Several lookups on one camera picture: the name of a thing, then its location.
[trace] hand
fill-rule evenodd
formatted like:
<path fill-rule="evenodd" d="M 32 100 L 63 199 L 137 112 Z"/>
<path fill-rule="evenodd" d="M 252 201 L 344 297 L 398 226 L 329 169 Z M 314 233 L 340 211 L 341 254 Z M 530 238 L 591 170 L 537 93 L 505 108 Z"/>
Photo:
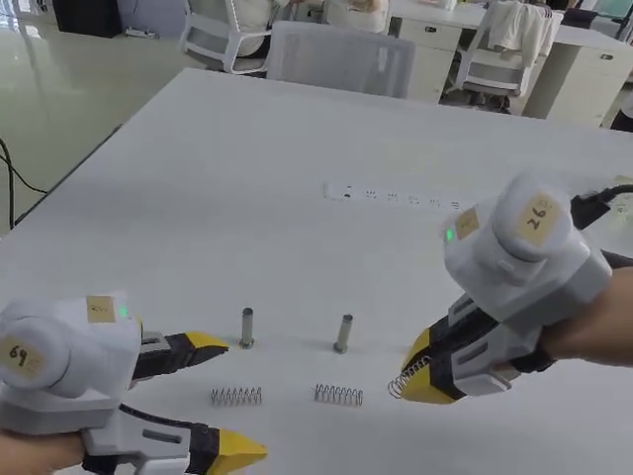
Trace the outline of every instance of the hand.
<path fill-rule="evenodd" d="M 78 433 L 19 435 L 0 430 L 0 475 L 50 475 L 82 462 Z"/>
<path fill-rule="evenodd" d="M 633 268 L 615 269 L 589 308 L 544 331 L 541 343 L 554 359 L 633 367 Z"/>

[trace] glossy floor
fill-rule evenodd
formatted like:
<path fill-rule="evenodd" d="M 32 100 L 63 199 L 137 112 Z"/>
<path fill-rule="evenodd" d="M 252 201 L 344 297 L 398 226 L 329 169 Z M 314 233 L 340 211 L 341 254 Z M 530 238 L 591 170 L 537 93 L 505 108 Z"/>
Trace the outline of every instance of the glossy floor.
<path fill-rule="evenodd" d="M 38 188 L 50 188 L 183 67 L 197 65 L 173 42 L 63 34 L 47 16 L 19 19 L 3 8 L 0 137 Z M 16 216 L 39 198 L 21 184 L 16 196 Z M 8 229 L 7 202 L 3 168 L 0 235 Z"/>

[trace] coil spring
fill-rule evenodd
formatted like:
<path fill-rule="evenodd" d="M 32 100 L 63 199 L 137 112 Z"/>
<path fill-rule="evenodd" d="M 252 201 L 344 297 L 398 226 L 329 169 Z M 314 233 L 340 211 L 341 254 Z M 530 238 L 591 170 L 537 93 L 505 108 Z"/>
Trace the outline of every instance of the coil spring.
<path fill-rule="evenodd" d="M 211 390 L 211 403 L 220 406 L 261 404 L 261 388 L 221 388 Z"/>
<path fill-rule="evenodd" d="M 405 386 L 407 385 L 408 380 L 411 379 L 417 371 L 426 366 L 430 360 L 430 357 L 422 356 L 422 358 L 411 368 L 409 368 L 407 371 L 403 371 L 399 377 L 397 377 L 387 385 L 389 394 L 391 394 L 396 399 L 402 399 L 403 391 L 405 390 Z"/>
<path fill-rule="evenodd" d="M 363 391 L 361 389 L 317 384 L 315 387 L 315 401 L 338 404 L 340 406 L 362 406 Z"/>

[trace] metal pin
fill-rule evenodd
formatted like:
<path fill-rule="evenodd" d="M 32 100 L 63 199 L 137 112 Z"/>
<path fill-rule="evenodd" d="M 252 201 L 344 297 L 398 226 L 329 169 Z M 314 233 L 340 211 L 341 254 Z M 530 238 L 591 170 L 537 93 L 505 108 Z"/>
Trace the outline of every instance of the metal pin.
<path fill-rule="evenodd" d="M 253 309 L 246 307 L 241 312 L 241 340 L 239 346 L 249 349 L 255 343 L 253 338 Z"/>
<path fill-rule="evenodd" d="M 347 351 L 347 341 L 349 340 L 349 333 L 352 330 L 352 320 L 354 320 L 354 318 L 351 315 L 343 315 L 343 321 L 340 323 L 340 329 L 338 330 L 338 338 L 333 346 L 334 351 L 339 354 L 343 354 Z"/>

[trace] desk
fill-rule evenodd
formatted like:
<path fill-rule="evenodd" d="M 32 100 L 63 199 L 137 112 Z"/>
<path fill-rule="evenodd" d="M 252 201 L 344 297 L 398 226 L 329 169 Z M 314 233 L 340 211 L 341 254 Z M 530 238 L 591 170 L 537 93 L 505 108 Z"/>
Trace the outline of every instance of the desk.
<path fill-rule="evenodd" d="M 185 70 L 3 238 L 0 305 L 126 289 L 147 329 L 231 344 L 251 306 L 252 349 L 126 400 L 265 443 L 249 475 L 626 473 L 630 370 L 565 362 L 453 407 L 393 399 L 386 386 L 408 345 L 460 295 L 443 269 L 444 217 L 327 200 L 322 184 L 477 200 L 528 164 L 630 175 L 632 145 L 610 131 Z M 354 328 L 338 355 L 345 313 Z M 362 389 L 364 404 L 315 403 L 315 383 Z M 223 386 L 261 386 L 263 405 L 211 407 Z"/>
<path fill-rule="evenodd" d="M 403 20 L 400 38 L 417 46 L 411 99 L 439 101 L 462 30 L 477 30 L 484 14 L 473 4 L 449 12 L 392 0 L 392 18 Z M 594 30 L 562 26 L 538 78 L 532 76 L 523 115 L 599 126 L 632 68 L 632 47 Z"/>

